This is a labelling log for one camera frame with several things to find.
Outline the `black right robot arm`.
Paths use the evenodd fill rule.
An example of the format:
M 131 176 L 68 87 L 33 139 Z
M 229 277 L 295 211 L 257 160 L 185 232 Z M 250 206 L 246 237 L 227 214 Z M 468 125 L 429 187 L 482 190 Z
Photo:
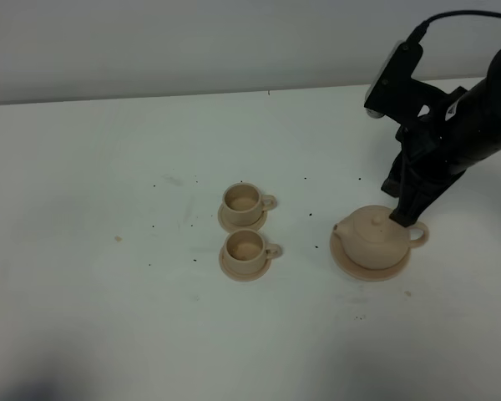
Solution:
M 456 89 L 416 128 L 401 127 L 401 151 L 382 191 L 398 200 L 390 215 L 401 226 L 419 216 L 473 165 L 501 150 L 501 49 L 487 76 Z

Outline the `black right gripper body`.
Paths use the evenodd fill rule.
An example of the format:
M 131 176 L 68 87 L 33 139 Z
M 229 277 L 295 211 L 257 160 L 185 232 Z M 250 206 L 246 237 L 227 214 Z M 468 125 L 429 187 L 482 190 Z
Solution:
M 445 93 L 415 79 L 393 83 L 380 80 L 380 113 L 400 124 L 395 138 L 401 144 L 382 191 L 390 196 L 441 195 L 460 176 L 448 173 L 437 155 L 443 145 L 443 122 L 449 106 L 466 89 Z

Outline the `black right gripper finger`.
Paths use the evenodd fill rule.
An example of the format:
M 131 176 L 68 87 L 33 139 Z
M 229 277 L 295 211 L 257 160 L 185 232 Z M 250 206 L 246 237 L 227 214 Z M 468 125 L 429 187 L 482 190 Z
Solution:
M 418 221 L 420 215 L 443 193 L 440 185 L 409 185 L 403 183 L 399 190 L 397 207 L 389 218 L 403 227 Z

